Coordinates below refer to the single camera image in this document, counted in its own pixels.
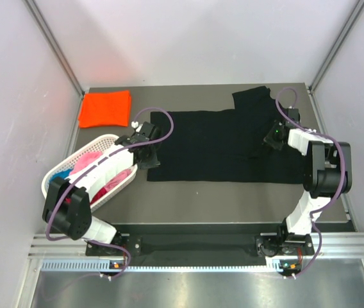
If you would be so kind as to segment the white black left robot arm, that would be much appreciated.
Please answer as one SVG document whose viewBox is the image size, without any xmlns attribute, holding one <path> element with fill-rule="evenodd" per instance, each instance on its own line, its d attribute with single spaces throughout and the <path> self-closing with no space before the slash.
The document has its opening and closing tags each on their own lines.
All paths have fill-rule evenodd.
<svg viewBox="0 0 364 308">
<path fill-rule="evenodd" d="M 133 126 L 132 135 L 113 136 L 108 148 L 79 171 L 50 180 L 42 213 L 48 230 L 57 230 L 74 241 L 91 242 L 111 255 L 120 251 L 120 232 L 96 218 L 93 211 L 103 202 L 98 193 L 121 173 L 133 174 L 139 168 L 150 169 L 160 164 L 156 150 L 161 130 L 148 122 Z"/>
</svg>

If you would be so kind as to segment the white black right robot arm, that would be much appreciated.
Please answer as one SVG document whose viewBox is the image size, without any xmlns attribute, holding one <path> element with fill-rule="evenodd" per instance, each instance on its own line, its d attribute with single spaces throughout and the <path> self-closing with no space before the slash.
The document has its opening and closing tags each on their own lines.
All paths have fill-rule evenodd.
<svg viewBox="0 0 364 308">
<path fill-rule="evenodd" d="M 296 108 L 282 111 L 283 119 L 274 122 L 263 140 L 266 150 L 289 146 L 304 157 L 303 194 L 294 211 L 279 225 L 276 235 L 261 235 L 258 253 L 276 255 L 313 255 L 311 231 L 323 208 L 333 199 L 350 191 L 352 186 L 351 147 L 300 125 Z"/>
</svg>

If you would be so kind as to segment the black t-shirt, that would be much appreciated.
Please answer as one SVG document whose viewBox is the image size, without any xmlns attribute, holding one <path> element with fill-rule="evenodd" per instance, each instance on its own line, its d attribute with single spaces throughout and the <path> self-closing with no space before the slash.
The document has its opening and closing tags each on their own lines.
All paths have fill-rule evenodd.
<svg viewBox="0 0 364 308">
<path fill-rule="evenodd" d="M 160 145 L 160 166 L 148 170 L 147 180 L 301 184 L 304 157 L 289 146 L 281 151 L 263 146 L 281 119 L 270 89 L 236 92 L 233 103 L 222 111 L 151 112 L 152 124 L 173 131 Z"/>
</svg>

